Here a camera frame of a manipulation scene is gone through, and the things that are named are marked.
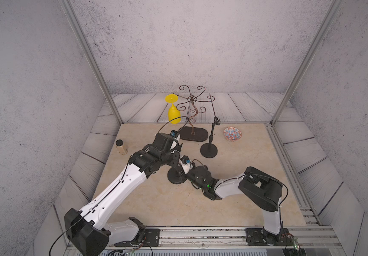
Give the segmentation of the black microphone stand pole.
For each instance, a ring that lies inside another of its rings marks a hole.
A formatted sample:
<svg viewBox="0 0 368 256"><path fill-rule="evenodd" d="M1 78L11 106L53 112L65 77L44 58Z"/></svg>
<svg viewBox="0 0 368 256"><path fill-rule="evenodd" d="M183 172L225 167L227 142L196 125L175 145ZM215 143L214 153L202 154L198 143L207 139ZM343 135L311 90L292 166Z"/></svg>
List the black microphone stand pole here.
<svg viewBox="0 0 368 256"><path fill-rule="evenodd" d="M212 128L211 128L211 132L210 132L209 139L208 139L208 144L210 146L212 145L212 141L213 141L213 138L214 138L214 129L217 125L220 125L220 124L221 124L220 119L215 116L214 119L213 119Z"/></svg>

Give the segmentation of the black round stand base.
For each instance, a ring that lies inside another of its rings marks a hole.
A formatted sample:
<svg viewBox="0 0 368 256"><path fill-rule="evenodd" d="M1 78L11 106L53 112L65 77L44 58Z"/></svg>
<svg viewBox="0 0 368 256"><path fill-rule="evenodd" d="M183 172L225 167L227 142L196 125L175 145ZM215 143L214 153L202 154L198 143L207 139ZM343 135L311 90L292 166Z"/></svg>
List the black round stand base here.
<svg viewBox="0 0 368 256"><path fill-rule="evenodd" d="M206 143L201 146L200 153L203 157L212 159L218 154L218 148L212 143Z"/></svg>

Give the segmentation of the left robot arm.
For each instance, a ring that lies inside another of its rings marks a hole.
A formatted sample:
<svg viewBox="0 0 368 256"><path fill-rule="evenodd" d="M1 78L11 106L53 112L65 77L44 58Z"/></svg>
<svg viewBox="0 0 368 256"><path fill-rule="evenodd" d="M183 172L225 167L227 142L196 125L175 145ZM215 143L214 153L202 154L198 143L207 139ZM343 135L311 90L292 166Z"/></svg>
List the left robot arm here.
<svg viewBox="0 0 368 256"><path fill-rule="evenodd" d="M179 134L157 133L152 144L132 154L119 176L80 210L70 209L64 217L66 237L84 256L98 256L111 244L140 244L145 225L137 218L108 224L121 203L163 165L179 166Z"/></svg>

